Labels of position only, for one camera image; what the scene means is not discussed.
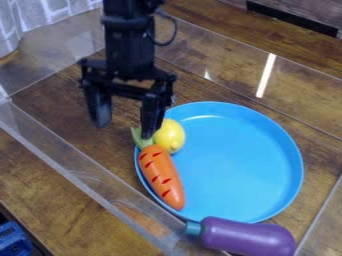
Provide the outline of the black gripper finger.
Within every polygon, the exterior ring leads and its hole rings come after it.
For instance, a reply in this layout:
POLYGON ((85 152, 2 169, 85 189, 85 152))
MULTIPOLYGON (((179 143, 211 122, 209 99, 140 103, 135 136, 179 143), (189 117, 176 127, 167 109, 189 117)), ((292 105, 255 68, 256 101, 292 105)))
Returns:
POLYGON ((172 94, 148 92, 141 96, 141 138, 149 139, 160 129, 165 109, 172 105, 172 94))
POLYGON ((111 94, 103 87, 89 83, 83 85, 83 91, 91 120, 97 128, 103 128, 112 119, 111 94))

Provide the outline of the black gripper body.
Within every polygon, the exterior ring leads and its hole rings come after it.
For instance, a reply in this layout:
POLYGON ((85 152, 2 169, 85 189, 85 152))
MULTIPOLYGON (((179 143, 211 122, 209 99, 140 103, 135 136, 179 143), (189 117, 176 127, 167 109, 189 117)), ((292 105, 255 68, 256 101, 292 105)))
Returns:
POLYGON ((80 88, 88 100, 109 100, 113 95, 144 100, 172 99, 176 77, 155 66, 155 47, 168 46, 177 33, 176 20, 160 10, 165 0, 103 0, 105 59, 79 61, 80 88), (171 38, 155 38, 157 14, 173 23, 171 38))

